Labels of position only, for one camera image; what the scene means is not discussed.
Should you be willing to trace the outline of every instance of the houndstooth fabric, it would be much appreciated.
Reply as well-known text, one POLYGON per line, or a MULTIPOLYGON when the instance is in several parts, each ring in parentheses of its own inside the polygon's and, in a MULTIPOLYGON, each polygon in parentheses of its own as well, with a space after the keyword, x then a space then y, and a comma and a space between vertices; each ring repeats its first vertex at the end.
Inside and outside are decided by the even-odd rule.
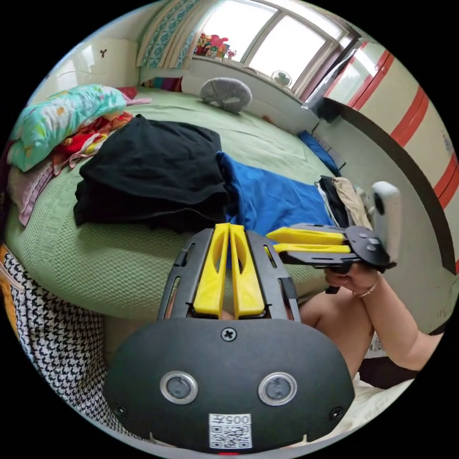
POLYGON ((118 422, 102 395, 103 316, 40 287, 7 252, 5 268, 24 292, 11 286, 22 349, 52 389, 81 414, 134 437, 118 422))

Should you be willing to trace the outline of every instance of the gray stuffed toy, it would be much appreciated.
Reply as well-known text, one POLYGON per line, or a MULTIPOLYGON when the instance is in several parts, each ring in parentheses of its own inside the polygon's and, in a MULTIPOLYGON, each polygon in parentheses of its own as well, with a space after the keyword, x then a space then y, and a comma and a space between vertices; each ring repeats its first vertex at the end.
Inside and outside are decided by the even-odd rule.
POLYGON ((212 78, 203 84, 199 94, 206 104, 230 113, 239 113, 252 100, 249 87, 235 78, 212 78))

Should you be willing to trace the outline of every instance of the qr code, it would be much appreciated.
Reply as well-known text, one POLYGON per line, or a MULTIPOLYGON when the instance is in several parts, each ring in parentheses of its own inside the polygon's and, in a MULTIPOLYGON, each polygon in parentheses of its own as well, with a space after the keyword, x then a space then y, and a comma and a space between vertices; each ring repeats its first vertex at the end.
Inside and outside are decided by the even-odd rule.
POLYGON ((209 444, 216 449, 252 448, 250 415, 209 415, 209 444))

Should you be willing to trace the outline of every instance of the curtain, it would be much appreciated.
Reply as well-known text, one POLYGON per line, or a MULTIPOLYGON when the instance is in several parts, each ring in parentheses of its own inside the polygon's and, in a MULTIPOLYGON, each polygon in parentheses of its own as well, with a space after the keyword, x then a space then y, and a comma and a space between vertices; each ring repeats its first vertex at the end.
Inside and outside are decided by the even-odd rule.
POLYGON ((137 66, 186 70, 201 27, 224 0, 170 0, 153 17, 137 54, 137 66))

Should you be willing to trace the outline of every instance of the folded black shirt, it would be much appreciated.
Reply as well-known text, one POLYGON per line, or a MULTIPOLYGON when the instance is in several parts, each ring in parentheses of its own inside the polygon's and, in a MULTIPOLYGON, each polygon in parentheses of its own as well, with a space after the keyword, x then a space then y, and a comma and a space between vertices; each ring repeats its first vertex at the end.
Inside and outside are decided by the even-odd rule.
POLYGON ((229 196, 219 150, 216 132, 137 115, 81 167, 76 224, 143 223, 180 233, 224 222, 229 196))

